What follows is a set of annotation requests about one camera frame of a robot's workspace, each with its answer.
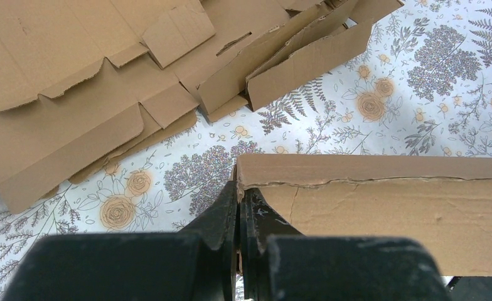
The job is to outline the stack of flat cardboard blanks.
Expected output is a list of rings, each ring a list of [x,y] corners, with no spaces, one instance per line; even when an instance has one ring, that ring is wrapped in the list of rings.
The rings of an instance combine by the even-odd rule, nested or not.
[[[267,105],[363,53],[401,1],[0,1],[13,214],[156,137]]]

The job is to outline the floral table mat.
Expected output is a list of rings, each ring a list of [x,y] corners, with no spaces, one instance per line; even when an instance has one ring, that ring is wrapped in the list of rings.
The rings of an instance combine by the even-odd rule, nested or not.
[[[198,114],[22,213],[0,202],[0,298],[48,235],[180,230],[246,152],[492,157],[492,1],[406,1],[361,55],[265,108]]]

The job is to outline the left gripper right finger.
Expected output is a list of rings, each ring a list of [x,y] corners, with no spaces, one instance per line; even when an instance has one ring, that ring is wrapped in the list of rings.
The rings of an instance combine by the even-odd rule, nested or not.
[[[259,189],[240,203],[244,297],[251,300],[449,300],[431,254],[395,236],[308,236]]]

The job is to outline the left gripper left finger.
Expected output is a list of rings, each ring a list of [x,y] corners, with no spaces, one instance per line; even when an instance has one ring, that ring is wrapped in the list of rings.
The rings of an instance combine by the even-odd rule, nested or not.
[[[237,185],[172,233],[48,236],[24,257],[4,300],[234,300]]]

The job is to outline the brown cardboard box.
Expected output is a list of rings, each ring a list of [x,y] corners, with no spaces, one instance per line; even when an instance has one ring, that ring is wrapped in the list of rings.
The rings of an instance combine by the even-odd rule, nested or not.
[[[244,154],[236,179],[305,235],[406,236],[445,276],[492,276],[492,158]]]

